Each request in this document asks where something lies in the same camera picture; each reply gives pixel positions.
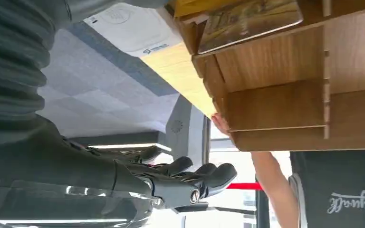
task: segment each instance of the window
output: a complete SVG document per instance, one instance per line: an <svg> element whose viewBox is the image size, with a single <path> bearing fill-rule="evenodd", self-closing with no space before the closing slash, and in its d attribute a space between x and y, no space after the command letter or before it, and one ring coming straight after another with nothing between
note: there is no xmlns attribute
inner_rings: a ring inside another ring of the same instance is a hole
<svg viewBox="0 0 365 228"><path fill-rule="evenodd" d="M278 160L283 174L288 178L292 174L289 152L273 152L274 157ZM231 163L236 167L238 172L235 183L254 183L255 169L249 152L211 152L209 155L210 162L216 166L222 163ZM225 190L218 195L204 199L210 207L222 207L230 209L242 209L256 211L256 191L255 190ZM269 205L270 227L279 228L275 212ZM190 214L186 218L185 228L197 227L229 227L229 228L255 228L255 215L242 213L225 212L225 211L206 211Z"/></svg>
<svg viewBox="0 0 365 228"><path fill-rule="evenodd" d="M223 133L221 133L215 126L213 122L211 122L211 139L228 139L229 137Z"/></svg>
<svg viewBox="0 0 365 228"><path fill-rule="evenodd" d="M170 209L153 209L143 228L181 228L182 219L183 216L177 215Z"/></svg>

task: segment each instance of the book cover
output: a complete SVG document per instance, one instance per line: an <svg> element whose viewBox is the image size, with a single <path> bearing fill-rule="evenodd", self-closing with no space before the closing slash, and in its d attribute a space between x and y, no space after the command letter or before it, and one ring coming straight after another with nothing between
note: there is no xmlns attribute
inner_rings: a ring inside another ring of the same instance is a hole
<svg viewBox="0 0 365 228"><path fill-rule="evenodd" d="M198 53L296 25L303 20L296 0L246 0L210 14Z"/></svg>

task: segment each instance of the wooden shelf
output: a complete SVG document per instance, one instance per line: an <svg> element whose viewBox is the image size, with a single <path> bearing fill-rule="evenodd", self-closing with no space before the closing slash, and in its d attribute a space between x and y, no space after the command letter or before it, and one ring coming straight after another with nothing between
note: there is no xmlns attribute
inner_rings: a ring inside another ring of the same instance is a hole
<svg viewBox="0 0 365 228"><path fill-rule="evenodd" d="M226 89L236 92L320 78L323 54L323 28L316 27L275 39L245 43L240 48L213 56Z"/></svg>
<svg viewBox="0 0 365 228"><path fill-rule="evenodd" d="M232 132L241 151L365 149L365 91L331 97L330 137L322 128Z"/></svg>
<svg viewBox="0 0 365 228"><path fill-rule="evenodd" d="M176 19L175 24L180 31L182 39L184 40L184 43L190 55L195 55L196 53L198 53L199 42L201 41L206 22L203 22L199 25L195 23L184 24Z"/></svg>
<svg viewBox="0 0 365 228"><path fill-rule="evenodd" d="M231 132L324 127L322 83L304 80L228 94Z"/></svg>
<svg viewBox="0 0 365 228"><path fill-rule="evenodd" d="M365 149L365 0L298 0L296 26L192 57L242 151Z"/></svg>
<svg viewBox="0 0 365 228"><path fill-rule="evenodd" d="M298 4L303 14L303 21L298 25L281 29L275 32L268 33L250 40L245 40L226 48L218 49L202 55L196 55L194 58L213 55L228 49L240 48L242 44L253 42L260 39L275 38L277 36L286 36L291 33L296 33L309 28L323 26L328 21L339 17L350 17L355 14L365 13L365 0L333 0L331 2L331 15L324 17L323 4L317 0L298 0Z"/></svg>

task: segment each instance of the red barrier tape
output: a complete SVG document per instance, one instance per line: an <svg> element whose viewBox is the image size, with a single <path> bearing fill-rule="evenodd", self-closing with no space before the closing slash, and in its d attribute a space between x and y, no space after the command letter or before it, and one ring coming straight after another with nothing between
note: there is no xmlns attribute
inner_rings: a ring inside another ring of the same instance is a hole
<svg viewBox="0 0 365 228"><path fill-rule="evenodd" d="M262 187L259 183L233 183L227 189L262 190Z"/></svg>

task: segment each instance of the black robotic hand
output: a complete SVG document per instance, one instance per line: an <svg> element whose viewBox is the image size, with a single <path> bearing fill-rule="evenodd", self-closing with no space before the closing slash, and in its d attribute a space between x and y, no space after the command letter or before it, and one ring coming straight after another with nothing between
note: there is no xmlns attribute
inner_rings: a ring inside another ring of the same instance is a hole
<svg viewBox="0 0 365 228"><path fill-rule="evenodd" d="M141 152L116 152L112 158L148 184L152 196L161 198L166 208L189 206L215 195L237 176L234 166L228 163L219 167L208 163L195 172L186 172L192 166L188 157L180 157L171 164L143 164L158 155L156 148L150 147Z"/></svg>

